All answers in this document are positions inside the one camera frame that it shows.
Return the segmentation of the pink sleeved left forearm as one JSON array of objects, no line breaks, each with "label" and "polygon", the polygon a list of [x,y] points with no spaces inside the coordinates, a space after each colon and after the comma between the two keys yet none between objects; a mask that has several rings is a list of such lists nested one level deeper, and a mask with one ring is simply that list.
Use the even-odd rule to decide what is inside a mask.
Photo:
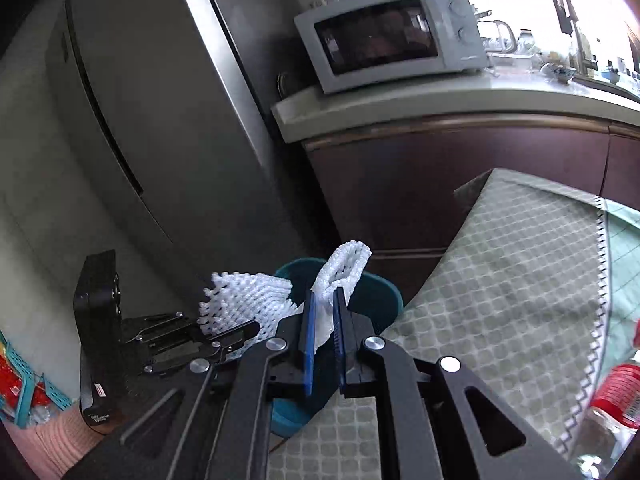
[{"label": "pink sleeved left forearm", "polygon": [[41,425],[3,427],[38,479],[61,479],[104,439],[85,423],[77,403]]}]

